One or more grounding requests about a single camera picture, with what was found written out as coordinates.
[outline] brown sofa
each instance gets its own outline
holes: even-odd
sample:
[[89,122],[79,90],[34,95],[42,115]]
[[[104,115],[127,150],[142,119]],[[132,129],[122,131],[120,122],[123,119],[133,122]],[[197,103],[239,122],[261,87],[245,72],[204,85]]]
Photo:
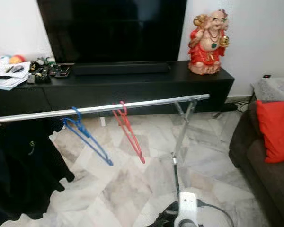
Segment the brown sofa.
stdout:
[[237,125],[229,157],[245,174],[272,226],[284,227],[284,162],[264,161],[266,148],[255,103],[248,106]]

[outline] black tv screen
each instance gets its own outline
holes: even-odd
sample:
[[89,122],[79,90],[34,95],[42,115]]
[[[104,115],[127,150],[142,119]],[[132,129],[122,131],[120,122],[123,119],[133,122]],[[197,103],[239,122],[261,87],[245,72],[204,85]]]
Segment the black tv screen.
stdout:
[[177,60],[186,0],[39,0],[58,63]]

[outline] metal rod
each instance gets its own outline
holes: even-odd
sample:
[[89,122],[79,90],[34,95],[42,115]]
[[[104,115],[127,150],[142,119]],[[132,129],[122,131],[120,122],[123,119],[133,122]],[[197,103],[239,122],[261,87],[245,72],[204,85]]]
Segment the metal rod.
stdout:
[[177,190],[177,197],[179,201],[179,194],[180,194],[180,186],[179,186],[179,178],[178,178],[178,169],[177,169],[177,158],[174,153],[172,153],[172,160],[174,162],[174,174],[175,174],[175,183],[176,183],[176,190]]
[[183,110],[182,110],[180,104],[179,104],[178,102],[175,102],[175,106],[176,106],[176,108],[177,108],[177,110],[178,110],[180,116],[183,117],[183,118],[185,118],[184,112],[183,112]]
[[[143,101],[143,102],[136,102],[136,103],[126,103],[125,106],[127,109],[129,109],[129,108],[137,108],[137,107],[143,107],[143,106],[171,104],[174,102],[187,102],[187,101],[193,101],[193,100],[198,101],[198,100],[204,100],[208,98],[209,98],[209,94],[184,96],[184,97],[158,99],[158,100]],[[78,109],[78,111],[82,114],[87,114],[87,113],[96,113],[96,112],[103,112],[103,111],[112,111],[112,110],[118,110],[118,109],[123,109],[123,105],[115,104],[115,105],[86,107],[86,108],[80,108]],[[0,117],[0,123],[31,120],[31,119],[46,118],[46,117],[60,117],[60,116],[75,115],[75,114],[76,114],[76,111],[72,109],[48,111],[48,112],[40,112],[40,113],[27,113],[27,114]]]
[[189,125],[190,116],[194,112],[195,106],[197,105],[197,103],[198,103],[198,100],[192,100],[189,103],[189,106],[188,106],[188,108],[186,110],[186,113],[185,113],[185,122],[184,122],[184,124],[182,126],[181,132],[180,132],[180,134],[178,136],[177,143],[176,143],[176,146],[175,146],[175,149],[174,149],[174,153],[175,154],[177,154],[179,152],[179,150],[180,150],[180,147],[182,145],[182,142],[183,142],[183,139],[184,139],[187,127]]

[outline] red cushion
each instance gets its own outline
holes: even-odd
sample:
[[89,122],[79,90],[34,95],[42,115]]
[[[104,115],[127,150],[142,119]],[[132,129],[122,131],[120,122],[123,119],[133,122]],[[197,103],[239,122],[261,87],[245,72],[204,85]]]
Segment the red cushion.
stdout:
[[284,161],[284,102],[257,101],[257,117],[267,148],[265,161]]

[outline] black garment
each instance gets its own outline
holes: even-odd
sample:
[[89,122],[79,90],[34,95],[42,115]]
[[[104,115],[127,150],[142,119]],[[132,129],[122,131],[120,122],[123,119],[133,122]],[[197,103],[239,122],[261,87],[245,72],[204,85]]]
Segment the black garment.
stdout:
[[50,118],[13,122],[0,127],[0,225],[22,213],[42,218],[59,180],[74,175],[49,139],[63,123]]
[[174,227],[174,222],[178,216],[178,211],[178,202],[173,202],[162,213],[159,214],[154,223],[147,227]]

